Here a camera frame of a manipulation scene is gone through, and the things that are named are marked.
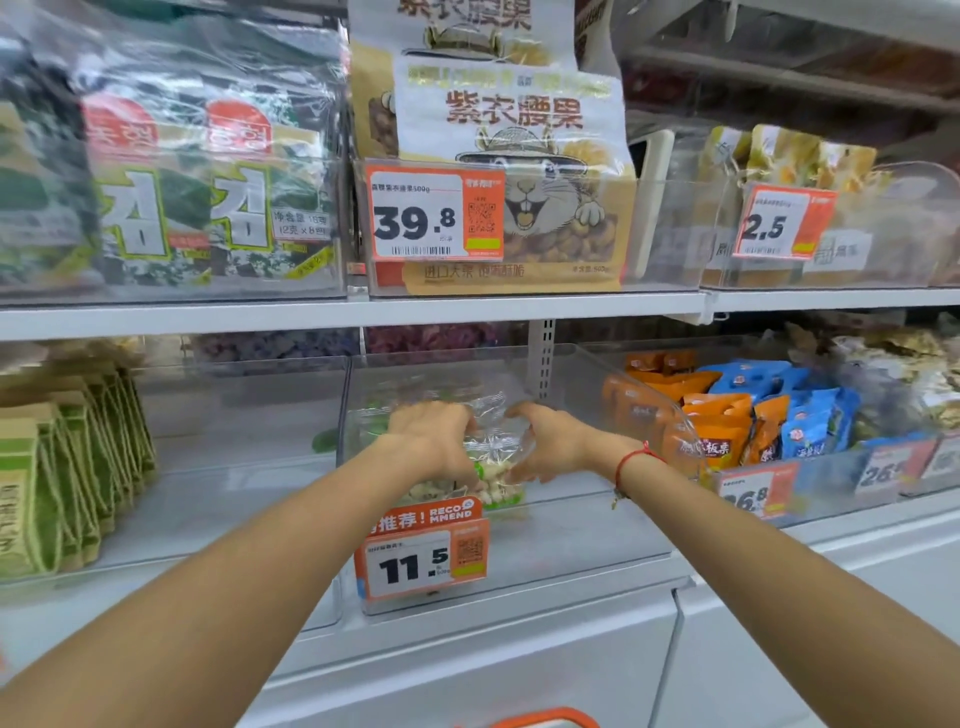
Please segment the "qr code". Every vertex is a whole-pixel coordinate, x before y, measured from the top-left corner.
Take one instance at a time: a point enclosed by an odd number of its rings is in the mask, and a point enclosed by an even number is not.
[[[495,212],[495,203],[470,203],[467,235],[492,235],[496,231]]]
[[[474,536],[457,542],[457,566],[465,567],[483,561],[484,537]]]

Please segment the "red string bracelet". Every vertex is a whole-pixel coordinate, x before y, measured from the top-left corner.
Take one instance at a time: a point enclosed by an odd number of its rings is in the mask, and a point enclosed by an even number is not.
[[[613,500],[613,508],[616,508],[616,502],[621,498],[627,497],[626,494],[620,489],[620,473],[623,471],[623,466],[627,464],[627,461],[630,460],[634,455],[650,455],[650,457],[656,457],[661,463],[666,463],[662,457],[657,455],[650,449],[650,443],[644,442],[643,449],[635,449],[632,452],[628,452],[620,460],[619,465],[616,466],[616,473],[613,475],[613,492],[616,494],[616,498]]]

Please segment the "white cabinet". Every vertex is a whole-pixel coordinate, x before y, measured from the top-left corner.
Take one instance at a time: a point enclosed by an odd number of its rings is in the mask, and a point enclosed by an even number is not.
[[[960,511],[816,548],[960,642]],[[653,728],[808,724],[809,708],[709,587],[679,590],[677,601],[678,634]]]
[[[482,728],[568,706],[646,726],[676,618],[660,586],[517,619],[279,681],[240,725]]]

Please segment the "cartoon squirrel illustration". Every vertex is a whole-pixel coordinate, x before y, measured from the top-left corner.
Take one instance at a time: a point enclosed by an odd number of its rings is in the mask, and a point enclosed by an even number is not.
[[[504,232],[537,235],[562,228],[572,220],[594,227],[606,211],[588,194],[586,185],[571,179],[583,176],[587,165],[560,154],[550,130],[537,137],[529,129],[508,127],[493,136],[477,132],[477,152],[463,152],[457,161],[500,165],[507,170]]]

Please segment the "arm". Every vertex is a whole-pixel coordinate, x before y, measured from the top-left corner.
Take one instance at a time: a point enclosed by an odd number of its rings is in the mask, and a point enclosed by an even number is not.
[[[342,468],[184,560],[0,692],[5,725],[233,726],[383,513],[427,479],[472,483],[463,405],[397,410]]]
[[[535,404],[512,414],[537,438],[514,480],[590,470],[613,481],[641,448]],[[628,460],[620,485],[828,726],[957,724],[960,647],[922,619],[656,458]]]

